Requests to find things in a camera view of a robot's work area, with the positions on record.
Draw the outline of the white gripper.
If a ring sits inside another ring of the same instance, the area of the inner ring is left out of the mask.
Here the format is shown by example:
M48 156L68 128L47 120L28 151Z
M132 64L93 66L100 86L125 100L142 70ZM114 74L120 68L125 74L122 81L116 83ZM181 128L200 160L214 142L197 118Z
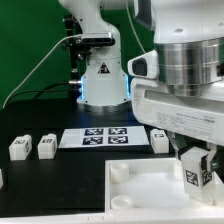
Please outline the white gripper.
M199 97L178 97L170 94L166 85L155 80L134 78L131 92L136 119L167 130L177 160L179 151L187 146L183 136L186 135L207 142L208 153L201 158L201 168L209 172L218 169L216 145L224 146L223 82L205 85Z

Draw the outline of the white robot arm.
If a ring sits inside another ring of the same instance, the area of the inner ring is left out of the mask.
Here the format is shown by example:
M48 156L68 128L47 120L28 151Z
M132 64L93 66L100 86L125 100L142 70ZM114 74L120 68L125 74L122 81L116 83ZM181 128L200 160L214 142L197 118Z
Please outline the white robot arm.
M72 39L86 63L81 108L130 105L143 124L224 146L224 0L58 1L81 27ZM154 48L123 69L120 33L101 13L127 4Z

